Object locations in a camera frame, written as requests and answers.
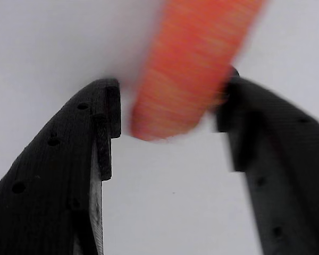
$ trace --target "orange object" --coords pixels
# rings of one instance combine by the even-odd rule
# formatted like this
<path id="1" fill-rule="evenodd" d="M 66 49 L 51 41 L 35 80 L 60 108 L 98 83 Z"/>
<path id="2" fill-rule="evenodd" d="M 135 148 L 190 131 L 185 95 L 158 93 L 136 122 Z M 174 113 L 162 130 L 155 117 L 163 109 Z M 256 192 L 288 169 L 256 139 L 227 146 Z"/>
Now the orange object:
<path id="1" fill-rule="evenodd" d="M 195 127 L 215 102 L 264 0 L 171 0 L 154 40 L 131 132 L 143 140 Z"/>

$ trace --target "mounting hole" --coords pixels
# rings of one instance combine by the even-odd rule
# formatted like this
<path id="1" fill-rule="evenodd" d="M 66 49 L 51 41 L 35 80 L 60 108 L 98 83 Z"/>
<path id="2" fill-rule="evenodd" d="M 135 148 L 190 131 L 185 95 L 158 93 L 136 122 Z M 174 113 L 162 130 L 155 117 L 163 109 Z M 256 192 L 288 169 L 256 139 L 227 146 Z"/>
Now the mounting hole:
<path id="1" fill-rule="evenodd" d="M 88 106 L 88 104 L 81 103 L 77 106 L 77 108 L 80 110 L 85 110 L 85 109 L 89 108 L 89 106 Z"/>
<path id="2" fill-rule="evenodd" d="M 275 228 L 273 229 L 273 236 L 274 236 L 276 239 L 282 238 L 282 235 L 283 235 L 282 227 L 275 227 Z"/>
<path id="3" fill-rule="evenodd" d="M 26 189 L 26 186 L 25 186 L 24 182 L 22 182 L 22 181 L 16 182 L 12 187 L 12 191 L 15 194 L 20 194 L 20 193 L 24 192 L 25 189 Z"/>
<path id="4" fill-rule="evenodd" d="M 52 147 L 59 145 L 59 143 L 60 143 L 59 139 L 55 137 L 49 139 L 49 141 L 47 142 L 47 144 Z"/>
<path id="5" fill-rule="evenodd" d="M 305 123 L 309 123 L 310 120 L 308 118 L 301 117 L 301 118 L 298 119 L 298 122 L 302 123 L 302 124 L 305 124 Z"/>
<path id="6" fill-rule="evenodd" d="M 267 179 L 265 177 L 260 177 L 256 180 L 256 185 L 258 187 L 263 187 L 267 183 Z"/>

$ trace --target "black 3d-printed part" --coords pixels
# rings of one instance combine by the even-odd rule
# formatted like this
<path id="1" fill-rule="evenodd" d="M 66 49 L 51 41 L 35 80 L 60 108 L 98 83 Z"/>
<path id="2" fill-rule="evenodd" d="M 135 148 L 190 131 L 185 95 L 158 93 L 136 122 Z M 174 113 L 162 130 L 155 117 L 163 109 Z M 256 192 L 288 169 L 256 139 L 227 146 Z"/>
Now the black 3d-printed part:
<path id="1" fill-rule="evenodd" d="M 66 103 L 0 181 L 0 255 L 103 254 L 101 181 L 120 134 L 116 80 Z"/>
<path id="2" fill-rule="evenodd" d="M 217 112 L 246 175 L 265 255 L 319 255 L 319 124 L 235 76 Z"/>

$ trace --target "hole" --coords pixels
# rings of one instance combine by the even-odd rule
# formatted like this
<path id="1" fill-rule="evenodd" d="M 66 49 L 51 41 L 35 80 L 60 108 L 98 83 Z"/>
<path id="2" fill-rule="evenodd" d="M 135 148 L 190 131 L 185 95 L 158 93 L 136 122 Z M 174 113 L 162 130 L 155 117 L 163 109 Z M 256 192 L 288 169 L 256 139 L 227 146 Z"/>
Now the hole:
<path id="1" fill-rule="evenodd" d="M 58 138 L 51 138 L 49 139 L 49 141 L 47 142 L 48 145 L 50 146 L 57 146 L 60 143 Z"/>
<path id="2" fill-rule="evenodd" d="M 298 119 L 298 122 L 299 122 L 299 123 L 302 123 L 302 124 L 305 124 L 305 123 L 309 123 L 310 120 L 307 119 L 307 118 L 302 117 L 302 118 Z"/>
<path id="3" fill-rule="evenodd" d="M 12 187 L 12 191 L 13 191 L 13 193 L 15 193 L 15 194 L 20 194 L 20 193 L 22 193 L 22 192 L 24 192 L 25 191 L 25 189 L 26 189 L 26 186 L 25 186 L 25 184 L 23 183 L 23 182 L 16 182 L 14 185 L 13 185 L 13 187 Z"/>
<path id="4" fill-rule="evenodd" d="M 258 179 L 256 180 L 256 185 L 257 185 L 258 187 L 262 187 L 262 186 L 264 186 L 266 183 L 267 183 L 267 180 L 266 180 L 265 177 L 260 177 L 260 178 L 258 178 Z"/>
<path id="5" fill-rule="evenodd" d="M 273 229 L 273 235 L 275 238 L 280 239 L 282 238 L 282 227 L 275 227 Z"/>
<path id="6" fill-rule="evenodd" d="M 77 198 L 73 199 L 73 205 L 74 205 L 75 208 L 79 208 L 80 207 L 80 202 L 78 201 Z"/>
<path id="7" fill-rule="evenodd" d="M 77 108 L 80 110 L 85 110 L 85 109 L 89 108 L 89 106 L 85 103 L 81 103 L 77 106 Z"/>

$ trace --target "white background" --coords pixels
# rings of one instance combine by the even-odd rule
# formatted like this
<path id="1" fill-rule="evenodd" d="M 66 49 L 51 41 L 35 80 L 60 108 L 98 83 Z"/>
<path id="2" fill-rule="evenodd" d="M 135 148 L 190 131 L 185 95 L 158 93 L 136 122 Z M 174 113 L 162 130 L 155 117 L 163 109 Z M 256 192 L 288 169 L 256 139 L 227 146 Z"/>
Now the white background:
<path id="1" fill-rule="evenodd" d="M 84 85 L 135 81 L 162 1 L 0 0 L 0 178 Z M 319 0 L 271 1 L 235 66 L 319 119 Z M 245 183 L 214 130 L 206 117 L 168 142 L 113 141 L 105 254 L 261 253 Z"/>

